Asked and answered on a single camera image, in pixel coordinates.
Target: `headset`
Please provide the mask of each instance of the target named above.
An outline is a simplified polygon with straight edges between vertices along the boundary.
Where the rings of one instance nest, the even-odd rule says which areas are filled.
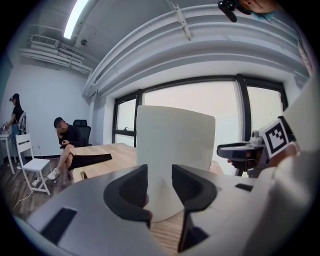
[[[251,15],[251,11],[244,9],[237,0],[219,1],[218,7],[232,22],[237,22],[237,17],[234,14],[235,9],[238,9],[245,15]]]

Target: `white folding chair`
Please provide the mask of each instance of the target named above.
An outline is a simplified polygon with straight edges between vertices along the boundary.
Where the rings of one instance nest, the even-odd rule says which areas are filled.
[[[42,170],[44,167],[46,167],[46,165],[48,163],[50,166],[50,171],[52,172],[50,160],[38,159],[38,158],[34,157],[34,152],[32,150],[32,145],[31,145],[30,133],[24,134],[24,135],[16,135],[15,137],[16,137],[16,147],[18,150],[18,156],[19,156],[19,160],[20,160],[20,163],[22,166],[23,175],[25,177],[25,181],[28,184],[31,192],[33,192],[33,191],[47,192],[48,195],[50,195],[50,192],[49,192],[48,187],[46,185],[46,180],[48,178],[47,177],[44,178],[42,175]],[[26,163],[25,165],[23,165],[22,159],[21,159],[21,152],[24,152],[26,150],[31,151],[32,160],[30,162]],[[28,177],[26,175],[26,171],[35,172],[37,174],[38,179],[40,179],[42,181],[38,188],[32,187],[30,185],[30,182],[29,182]]]

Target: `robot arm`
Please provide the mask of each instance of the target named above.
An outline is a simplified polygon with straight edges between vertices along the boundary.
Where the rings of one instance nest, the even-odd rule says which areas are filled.
[[[219,145],[217,155],[230,159],[235,168],[247,172],[249,177],[257,178],[271,159],[290,145],[287,130],[282,119],[278,118],[254,130],[250,141]]]

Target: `seated man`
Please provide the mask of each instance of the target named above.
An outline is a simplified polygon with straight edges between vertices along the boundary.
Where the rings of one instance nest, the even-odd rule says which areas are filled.
[[[56,118],[53,125],[56,129],[59,143],[64,150],[60,156],[57,167],[47,176],[51,181],[54,181],[59,176],[62,166],[65,163],[67,168],[71,166],[72,159],[76,154],[75,148],[84,145],[81,133],[76,126],[67,124],[61,117]]]

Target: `black office chair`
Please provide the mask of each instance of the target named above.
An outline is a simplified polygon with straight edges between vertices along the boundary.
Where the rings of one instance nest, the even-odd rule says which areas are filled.
[[[73,125],[78,127],[83,139],[83,146],[92,146],[89,144],[89,136],[91,132],[91,127],[88,126],[87,120],[76,119],[73,121]]]

